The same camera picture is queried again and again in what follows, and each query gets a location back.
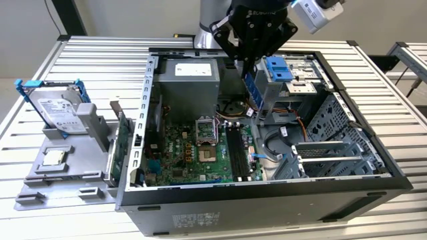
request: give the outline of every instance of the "small chip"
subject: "small chip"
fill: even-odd
[[[172,177],[181,178],[184,176],[183,170],[172,170]]]
[[[42,165],[44,166],[60,165],[64,160],[64,154],[65,154],[65,151],[61,151],[61,150],[48,151],[42,158]]]

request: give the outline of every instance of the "hard drive label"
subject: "hard drive label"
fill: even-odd
[[[40,98],[37,102],[58,130],[68,134],[81,134],[87,131],[73,105],[68,100],[62,98]]]

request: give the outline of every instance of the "green circuit board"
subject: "green circuit board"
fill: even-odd
[[[245,141],[247,147],[255,146],[251,128],[241,128],[240,133],[244,139],[251,138],[249,141]],[[217,127],[216,146],[196,145],[196,127],[193,125],[169,125],[164,135],[164,150],[159,160],[161,173],[156,174],[156,186],[233,182],[224,126],[219,125]],[[201,154],[208,155],[203,155],[203,158],[212,157],[204,151],[207,147],[216,153],[215,161],[200,159],[200,151]],[[252,172],[251,178],[252,181],[261,181],[260,164],[257,162],[255,164],[256,170]]]

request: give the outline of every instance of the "slotted aluminum table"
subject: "slotted aluminum table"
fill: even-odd
[[[149,47],[191,48],[191,38],[76,36],[57,41],[32,79],[84,81],[97,114],[116,119],[109,98],[124,113],[139,109]],[[208,232],[173,239],[427,239],[427,120],[357,46],[345,41],[289,41],[283,50],[320,51],[380,140],[413,185],[413,190],[348,223]],[[44,135],[42,122],[20,98],[0,125],[1,239],[143,239],[128,215],[113,204],[14,211]]]

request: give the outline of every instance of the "metal grille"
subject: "metal grille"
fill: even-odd
[[[376,168],[384,166],[369,140],[360,129],[347,126],[351,120],[344,109],[347,106],[340,103],[336,95],[329,95],[321,104],[312,121],[307,127],[308,139],[319,141],[344,141],[357,143],[364,150],[364,156]]]

